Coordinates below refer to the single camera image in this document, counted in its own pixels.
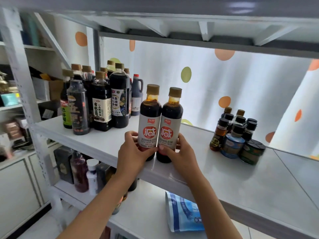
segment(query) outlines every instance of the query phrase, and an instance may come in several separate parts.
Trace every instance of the gold bottle cap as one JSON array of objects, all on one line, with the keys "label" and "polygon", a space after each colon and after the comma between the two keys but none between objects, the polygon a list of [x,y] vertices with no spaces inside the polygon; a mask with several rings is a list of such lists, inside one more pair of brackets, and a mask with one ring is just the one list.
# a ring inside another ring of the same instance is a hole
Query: gold bottle cap
[{"label": "gold bottle cap", "polygon": [[124,69],[124,64],[115,63],[115,69]]},{"label": "gold bottle cap", "polygon": [[244,116],[244,114],[245,114],[245,111],[244,110],[240,110],[240,109],[238,109],[238,111],[237,111],[237,113],[236,113],[236,115],[237,116]]},{"label": "gold bottle cap", "polygon": [[231,113],[232,112],[232,108],[229,106],[225,107],[224,113]]},{"label": "gold bottle cap", "polygon": [[115,65],[115,62],[112,61],[112,60],[108,60],[108,61],[107,61],[107,65]]},{"label": "gold bottle cap", "polygon": [[160,93],[160,86],[154,84],[148,84],[146,89],[146,94],[152,96],[158,96]]},{"label": "gold bottle cap", "polygon": [[91,66],[88,66],[88,65],[82,65],[82,71],[92,73],[92,68]]},{"label": "gold bottle cap", "polygon": [[74,77],[73,71],[70,69],[62,69],[62,75],[66,77]]},{"label": "gold bottle cap", "polygon": [[72,70],[80,70],[80,71],[82,71],[82,65],[79,65],[79,64],[71,64],[71,69],[72,69]]},{"label": "gold bottle cap", "polygon": [[107,72],[108,72],[108,69],[107,69],[107,68],[104,68],[104,67],[100,67],[100,71],[103,71],[103,72],[107,73]]},{"label": "gold bottle cap", "polygon": [[95,72],[95,78],[96,79],[105,79],[105,72],[103,72],[103,71],[97,71],[97,72]]},{"label": "gold bottle cap", "polygon": [[181,98],[181,88],[177,88],[177,87],[169,88],[168,95],[175,98]]}]

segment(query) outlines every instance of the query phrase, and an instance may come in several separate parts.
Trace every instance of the white bottle cap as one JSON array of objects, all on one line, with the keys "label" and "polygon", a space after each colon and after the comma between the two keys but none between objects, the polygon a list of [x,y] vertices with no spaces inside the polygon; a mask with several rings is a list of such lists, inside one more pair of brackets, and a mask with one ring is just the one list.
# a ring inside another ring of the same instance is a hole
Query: white bottle cap
[{"label": "white bottle cap", "polygon": [[87,168],[90,171],[94,171],[95,167],[99,164],[99,161],[97,159],[93,158],[93,159],[88,159],[86,161],[86,163],[87,163]]}]

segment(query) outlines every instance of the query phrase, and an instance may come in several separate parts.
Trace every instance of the cabinet door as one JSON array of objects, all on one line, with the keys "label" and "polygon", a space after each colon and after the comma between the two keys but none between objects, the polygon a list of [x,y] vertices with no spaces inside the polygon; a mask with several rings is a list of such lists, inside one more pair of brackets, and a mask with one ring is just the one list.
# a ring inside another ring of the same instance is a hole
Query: cabinet door
[{"label": "cabinet door", "polygon": [[0,170],[0,238],[40,208],[24,159]]},{"label": "cabinet door", "polygon": [[[50,158],[51,158],[53,167],[56,166],[56,161],[54,158],[53,151],[60,146],[61,146],[61,144],[58,143],[58,144],[55,144],[55,145],[49,147],[49,154],[50,154]],[[41,165],[39,162],[39,158],[38,158],[37,154],[32,154],[28,157],[28,159],[30,160],[30,163],[32,165],[32,169],[33,169],[35,180],[36,180],[35,183],[40,190],[40,196],[41,196],[42,202],[46,203],[49,201],[48,188],[47,188],[44,176],[42,174],[42,168],[41,168]],[[55,173],[56,181],[58,181],[58,179],[59,179],[58,169],[55,169],[54,173]]]}]

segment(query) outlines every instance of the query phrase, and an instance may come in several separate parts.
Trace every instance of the red circle logo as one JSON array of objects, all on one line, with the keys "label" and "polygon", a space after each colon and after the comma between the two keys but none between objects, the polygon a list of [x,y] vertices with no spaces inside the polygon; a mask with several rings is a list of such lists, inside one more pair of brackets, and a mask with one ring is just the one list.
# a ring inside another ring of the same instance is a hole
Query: red circle logo
[{"label": "red circle logo", "polygon": [[162,126],[160,129],[160,135],[166,140],[171,139],[173,137],[173,130],[167,126]]},{"label": "red circle logo", "polygon": [[153,138],[156,135],[157,129],[154,126],[146,126],[143,129],[143,135],[146,138]]}]

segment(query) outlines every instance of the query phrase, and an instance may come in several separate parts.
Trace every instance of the forearm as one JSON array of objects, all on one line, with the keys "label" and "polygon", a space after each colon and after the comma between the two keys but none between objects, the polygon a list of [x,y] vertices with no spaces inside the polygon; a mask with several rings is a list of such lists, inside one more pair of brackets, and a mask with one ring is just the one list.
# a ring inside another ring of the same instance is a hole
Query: forearm
[{"label": "forearm", "polygon": [[99,239],[116,205],[130,187],[116,174],[57,239]]},{"label": "forearm", "polygon": [[198,172],[188,185],[200,211],[207,238],[242,239],[204,175]]}]

